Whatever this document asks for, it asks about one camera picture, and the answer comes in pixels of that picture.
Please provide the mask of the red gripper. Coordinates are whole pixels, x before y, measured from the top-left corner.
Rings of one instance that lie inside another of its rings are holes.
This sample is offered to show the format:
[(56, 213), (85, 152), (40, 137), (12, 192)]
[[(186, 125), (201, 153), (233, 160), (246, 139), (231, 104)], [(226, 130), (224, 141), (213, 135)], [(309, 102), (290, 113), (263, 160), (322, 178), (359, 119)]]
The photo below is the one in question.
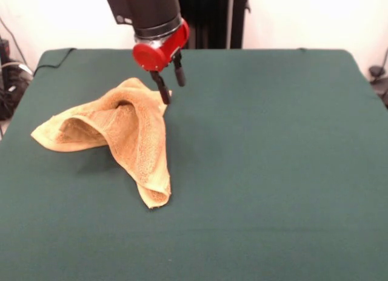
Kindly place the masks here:
[(137, 64), (150, 72), (152, 80), (157, 84), (162, 101), (169, 103), (169, 90), (159, 74), (171, 62), (174, 64), (175, 76), (180, 87), (186, 85), (186, 76), (182, 67), (181, 49), (189, 39), (189, 26), (184, 19), (170, 34), (158, 39), (135, 39), (133, 57)]

